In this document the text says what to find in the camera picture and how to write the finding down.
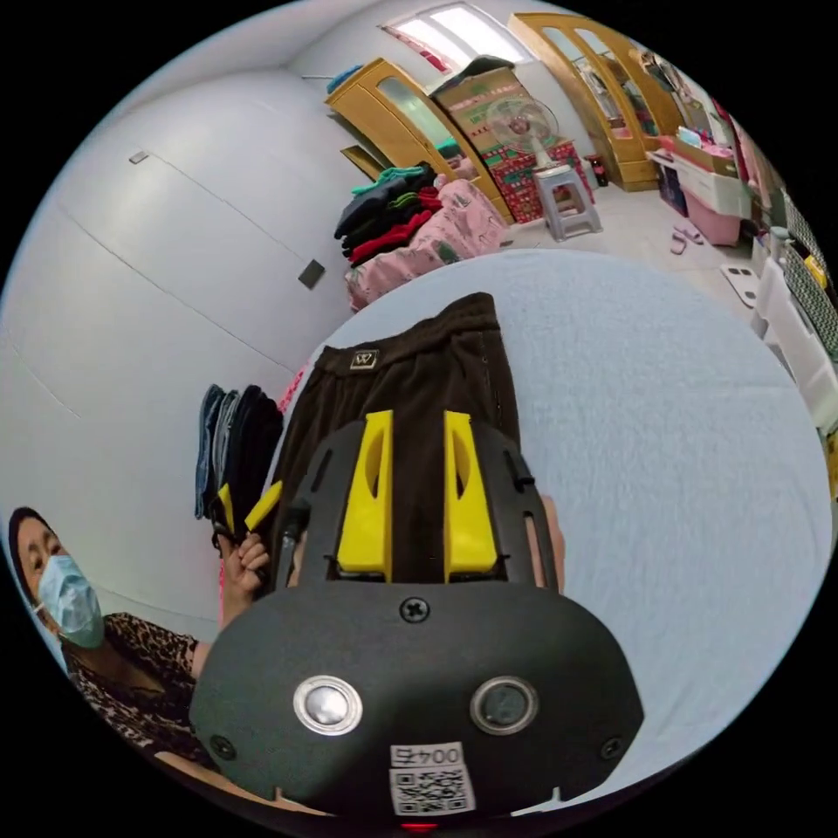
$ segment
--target white bed sheet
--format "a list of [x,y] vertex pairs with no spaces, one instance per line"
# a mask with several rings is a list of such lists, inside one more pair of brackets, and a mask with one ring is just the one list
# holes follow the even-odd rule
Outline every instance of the white bed sheet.
[[573,805],[706,745],[772,674],[827,569],[826,466],[796,387],[756,335],[641,264],[480,257],[391,292],[325,343],[399,333],[476,291],[495,299],[522,450],[559,511],[566,595],[615,634],[646,711],[606,783],[536,808]]

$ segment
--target wooden wardrobe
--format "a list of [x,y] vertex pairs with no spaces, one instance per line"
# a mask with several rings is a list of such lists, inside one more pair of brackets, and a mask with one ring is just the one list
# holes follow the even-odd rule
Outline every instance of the wooden wardrobe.
[[[425,160],[437,173],[454,180],[460,175],[448,160],[456,144],[459,156],[471,164],[469,180],[512,223],[512,213],[480,155],[444,111],[396,65],[384,58],[371,61],[337,87],[326,104],[397,167]],[[446,149],[445,155],[440,149]]]
[[578,15],[517,13],[508,25],[564,89],[610,179],[627,191],[656,189],[646,153],[677,131],[681,114],[629,54],[635,45]]

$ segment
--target blue surgical mask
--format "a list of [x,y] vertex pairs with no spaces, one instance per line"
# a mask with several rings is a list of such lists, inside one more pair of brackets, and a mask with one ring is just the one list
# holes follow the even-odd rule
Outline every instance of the blue surgical mask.
[[105,638],[105,622],[96,592],[70,556],[51,556],[38,583],[38,598],[58,632],[82,649],[96,649]]

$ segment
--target hanging clothes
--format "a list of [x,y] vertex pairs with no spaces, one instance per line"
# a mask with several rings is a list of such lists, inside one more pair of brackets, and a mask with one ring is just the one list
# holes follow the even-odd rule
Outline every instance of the hanging clothes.
[[689,105],[693,99],[692,91],[681,78],[678,70],[669,61],[664,61],[659,55],[655,55],[655,64],[663,77],[669,82],[670,87]]
[[762,209],[768,211],[772,207],[771,196],[783,185],[783,180],[750,135],[735,120],[732,119],[731,122],[739,137],[745,165],[748,167],[750,175],[748,184],[759,193]]
[[749,174],[749,168],[747,161],[745,160],[745,155],[742,153],[742,143],[739,140],[739,134],[736,130],[736,127],[733,125],[733,119],[725,109],[716,102],[715,99],[711,99],[713,103],[713,107],[716,108],[716,113],[728,128],[731,129],[731,135],[733,137],[733,153],[736,157],[736,168],[739,171],[739,180],[743,181],[744,183],[748,183],[751,180],[751,176]]
[[[277,403],[255,384],[241,393],[209,386],[198,419],[196,519],[211,521],[215,532],[232,530],[232,536],[244,532],[244,518],[262,496],[283,421]],[[224,485],[230,489],[232,528],[217,503]]]

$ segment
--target screw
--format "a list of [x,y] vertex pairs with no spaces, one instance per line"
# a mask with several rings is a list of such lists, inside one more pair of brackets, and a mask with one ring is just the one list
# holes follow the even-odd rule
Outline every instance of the screw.
[[405,622],[424,622],[430,615],[430,605],[418,596],[411,596],[399,606],[399,614]]
[[603,759],[613,759],[622,750],[622,739],[612,737],[600,748],[600,756]]
[[209,739],[209,747],[219,759],[231,760],[236,758],[236,749],[229,739],[223,736],[213,736]]

